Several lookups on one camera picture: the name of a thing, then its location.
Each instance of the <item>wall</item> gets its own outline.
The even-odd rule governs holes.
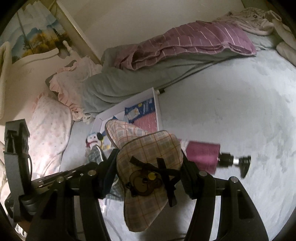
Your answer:
[[[60,0],[101,55],[108,47],[144,41],[195,20],[211,21],[240,0]]]

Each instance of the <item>pink striped blanket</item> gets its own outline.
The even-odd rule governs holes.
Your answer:
[[[241,55],[256,54],[251,40],[238,26],[196,21],[129,46],[117,55],[114,66],[137,70],[182,53],[217,54],[226,48]]]

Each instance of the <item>metal bolt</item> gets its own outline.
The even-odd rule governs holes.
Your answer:
[[[64,181],[64,177],[58,177],[58,178],[57,178],[57,182],[58,182],[58,183],[62,183],[63,181]]]
[[[200,171],[198,174],[200,176],[202,176],[202,177],[205,177],[207,175],[207,172],[206,171]]]
[[[237,177],[231,177],[230,180],[234,183],[237,183],[239,180],[237,179]]]
[[[96,171],[95,170],[90,170],[87,174],[89,176],[94,176],[96,174]]]

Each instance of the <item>black ribbon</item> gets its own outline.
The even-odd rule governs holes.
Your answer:
[[[161,175],[161,179],[167,191],[168,203],[170,207],[173,207],[177,204],[177,199],[175,197],[174,191],[176,190],[175,184],[181,178],[180,171],[176,169],[166,168],[165,161],[163,160],[163,158],[157,158],[156,160],[158,168],[153,166],[151,163],[143,163],[134,156],[131,157],[130,163],[134,164],[135,166],[141,167],[142,169],[145,169],[147,171],[157,172]]]

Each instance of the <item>open box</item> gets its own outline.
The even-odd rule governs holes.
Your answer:
[[[115,116],[119,120],[123,120],[124,108],[131,107],[133,105],[136,105],[152,97],[154,98],[154,104],[155,104],[157,130],[158,131],[162,130],[163,124],[161,121],[161,114],[160,114],[160,108],[158,103],[158,94],[159,94],[159,91],[155,91],[154,88],[151,88],[120,102],[119,104],[111,107],[110,109],[103,111],[102,113],[96,116],[91,132],[102,133],[105,130],[106,122],[108,120],[111,120],[113,116]]]

